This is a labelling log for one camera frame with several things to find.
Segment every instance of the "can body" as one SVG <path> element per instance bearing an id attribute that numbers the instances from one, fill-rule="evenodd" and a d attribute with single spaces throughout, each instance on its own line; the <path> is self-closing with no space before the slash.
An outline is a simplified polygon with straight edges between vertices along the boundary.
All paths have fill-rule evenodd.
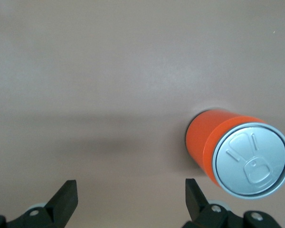
<path id="1" fill-rule="evenodd" d="M 285 137 L 263 120 L 226 110 L 208 110 L 186 134 L 191 157 L 230 194 L 256 199 L 285 182 Z"/>

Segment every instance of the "screw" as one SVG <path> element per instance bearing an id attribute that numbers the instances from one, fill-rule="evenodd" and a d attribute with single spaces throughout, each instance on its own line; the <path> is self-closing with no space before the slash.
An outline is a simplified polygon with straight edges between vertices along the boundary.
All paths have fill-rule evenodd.
<path id="1" fill-rule="evenodd" d="M 30 216 L 35 216 L 35 215 L 37 215 L 39 213 L 39 211 L 38 210 L 33 210 L 33 211 L 31 211 L 30 212 Z"/>
<path id="2" fill-rule="evenodd" d="M 258 220 L 258 221 L 262 221 L 263 220 L 263 217 L 257 213 L 257 212 L 252 212 L 251 213 L 251 217 L 253 217 L 255 220 Z"/>
<path id="3" fill-rule="evenodd" d="M 214 211 L 214 212 L 217 212 L 217 213 L 220 213 L 222 211 L 222 209 L 218 206 L 218 205 L 213 205 L 211 207 L 211 209 Z"/>

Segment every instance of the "metal lid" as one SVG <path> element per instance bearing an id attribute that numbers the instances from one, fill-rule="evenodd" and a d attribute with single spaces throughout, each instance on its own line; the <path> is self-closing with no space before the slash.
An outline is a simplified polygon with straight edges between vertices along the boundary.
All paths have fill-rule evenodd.
<path id="1" fill-rule="evenodd" d="M 241 124 L 219 141 L 212 165 L 218 183 L 230 194 L 264 197 L 285 182 L 285 137 L 268 124 Z"/>

